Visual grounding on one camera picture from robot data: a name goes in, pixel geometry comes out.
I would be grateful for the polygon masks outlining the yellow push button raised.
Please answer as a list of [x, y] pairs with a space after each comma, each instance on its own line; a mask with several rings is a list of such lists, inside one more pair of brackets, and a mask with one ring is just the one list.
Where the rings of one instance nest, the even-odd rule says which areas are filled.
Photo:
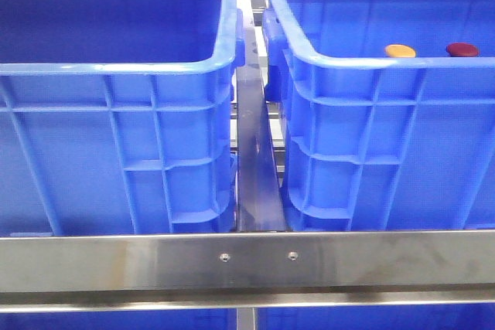
[[390, 58], [415, 58], [415, 49], [405, 44], [389, 44], [384, 48], [386, 55]]

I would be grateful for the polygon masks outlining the red push button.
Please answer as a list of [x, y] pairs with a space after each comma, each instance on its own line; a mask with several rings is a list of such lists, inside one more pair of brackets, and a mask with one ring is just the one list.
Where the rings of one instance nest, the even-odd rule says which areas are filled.
[[450, 43], [445, 50], [451, 57], [477, 57], [480, 54], [477, 46], [465, 42]]

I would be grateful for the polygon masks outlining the blue source bin with buttons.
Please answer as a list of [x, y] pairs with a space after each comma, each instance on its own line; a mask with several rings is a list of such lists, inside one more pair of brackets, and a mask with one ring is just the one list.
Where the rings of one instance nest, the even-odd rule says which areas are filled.
[[234, 226], [237, 0], [1, 0], [1, 234]]

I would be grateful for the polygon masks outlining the steel centre divider bar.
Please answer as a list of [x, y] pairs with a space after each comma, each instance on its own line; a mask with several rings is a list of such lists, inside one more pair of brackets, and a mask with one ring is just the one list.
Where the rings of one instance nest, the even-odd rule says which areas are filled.
[[237, 0], [243, 12], [245, 64], [237, 79], [237, 230], [286, 230], [279, 194], [268, 108], [255, 34], [251, 0]]

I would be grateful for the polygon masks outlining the blue destination bin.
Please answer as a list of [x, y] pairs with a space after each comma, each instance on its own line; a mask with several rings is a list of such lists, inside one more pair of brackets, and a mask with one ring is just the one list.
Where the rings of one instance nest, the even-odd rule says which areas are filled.
[[264, 31], [291, 229], [493, 228], [494, 0], [271, 0]]

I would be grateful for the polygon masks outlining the lower blue bin left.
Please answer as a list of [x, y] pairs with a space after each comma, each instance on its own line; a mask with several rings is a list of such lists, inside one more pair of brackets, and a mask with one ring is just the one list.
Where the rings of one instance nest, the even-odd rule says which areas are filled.
[[2, 329], [235, 329], [232, 309], [2, 313]]

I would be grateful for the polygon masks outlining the lower blue bin right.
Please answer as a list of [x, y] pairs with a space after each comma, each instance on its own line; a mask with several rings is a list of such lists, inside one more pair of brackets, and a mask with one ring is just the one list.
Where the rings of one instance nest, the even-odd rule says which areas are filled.
[[262, 308], [259, 329], [493, 329], [493, 304]]

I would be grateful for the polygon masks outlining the steel front rail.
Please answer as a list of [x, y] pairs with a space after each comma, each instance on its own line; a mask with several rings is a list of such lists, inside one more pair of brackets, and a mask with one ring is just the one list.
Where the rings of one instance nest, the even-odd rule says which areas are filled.
[[3, 312], [493, 300], [491, 230], [1, 241]]

